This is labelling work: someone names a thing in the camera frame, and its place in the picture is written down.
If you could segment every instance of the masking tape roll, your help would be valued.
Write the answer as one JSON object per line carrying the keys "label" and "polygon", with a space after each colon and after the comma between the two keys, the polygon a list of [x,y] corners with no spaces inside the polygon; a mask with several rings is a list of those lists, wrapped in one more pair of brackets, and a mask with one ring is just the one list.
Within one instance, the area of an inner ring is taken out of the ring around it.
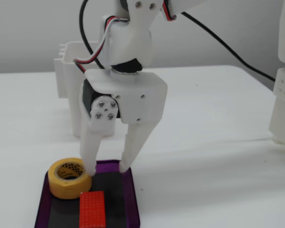
{"label": "masking tape roll", "polygon": [[47,174],[49,189],[59,199],[77,199],[81,192],[88,192],[92,186],[92,177],[86,173],[79,158],[57,161],[49,168]]}

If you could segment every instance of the white plastic bin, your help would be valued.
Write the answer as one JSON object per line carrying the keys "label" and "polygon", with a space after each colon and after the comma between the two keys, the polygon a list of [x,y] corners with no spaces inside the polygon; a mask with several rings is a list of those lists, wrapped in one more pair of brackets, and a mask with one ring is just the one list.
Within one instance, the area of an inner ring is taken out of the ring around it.
{"label": "white plastic bin", "polygon": [[[90,42],[92,49],[97,48],[98,42]],[[90,56],[83,42],[69,42],[60,45],[59,58],[54,59],[57,90],[59,98],[68,98],[73,134],[80,137],[81,113],[79,107],[80,86],[85,80],[84,74],[74,64],[76,57],[88,58]],[[84,65],[85,69],[98,68],[95,63]]]}

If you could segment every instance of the screw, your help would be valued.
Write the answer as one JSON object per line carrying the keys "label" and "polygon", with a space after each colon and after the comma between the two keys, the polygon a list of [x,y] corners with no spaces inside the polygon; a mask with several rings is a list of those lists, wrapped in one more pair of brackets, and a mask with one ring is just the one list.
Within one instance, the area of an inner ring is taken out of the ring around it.
{"label": "screw", "polygon": [[113,120],[114,119],[114,114],[109,114],[108,115],[108,120]]}
{"label": "screw", "polygon": [[115,102],[112,102],[111,103],[111,108],[116,108],[117,107],[117,104]]}
{"label": "screw", "polygon": [[149,7],[151,10],[155,8],[155,3],[152,3]]}
{"label": "screw", "polygon": [[101,113],[97,113],[95,117],[97,120],[99,120],[101,117],[103,117],[103,115]]}
{"label": "screw", "polygon": [[140,8],[142,6],[142,2],[141,1],[138,1],[136,4],[135,4],[136,8]]}
{"label": "screw", "polygon": [[100,107],[100,108],[103,108],[104,107],[104,105],[105,105],[105,103],[104,102],[99,102],[99,104],[98,104],[98,106]]}

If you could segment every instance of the red lego brick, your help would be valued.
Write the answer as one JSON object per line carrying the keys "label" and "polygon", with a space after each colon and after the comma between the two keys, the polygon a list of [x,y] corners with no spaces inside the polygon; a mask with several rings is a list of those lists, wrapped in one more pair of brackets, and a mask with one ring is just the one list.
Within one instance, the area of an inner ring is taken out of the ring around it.
{"label": "red lego brick", "polygon": [[81,193],[79,228],[105,228],[104,200],[103,191]]}

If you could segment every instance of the white table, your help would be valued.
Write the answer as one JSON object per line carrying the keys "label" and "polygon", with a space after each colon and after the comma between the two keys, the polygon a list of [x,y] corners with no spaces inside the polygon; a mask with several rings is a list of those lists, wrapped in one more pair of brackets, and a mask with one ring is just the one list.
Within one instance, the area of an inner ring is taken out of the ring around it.
{"label": "white table", "polygon": [[[285,146],[275,97],[231,66],[155,69],[164,117],[132,166],[141,228],[285,228]],[[126,126],[99,160],[119,159]],[[0,74],[0,228],[34,227],[44,175],[79,157],[54,73]]]}

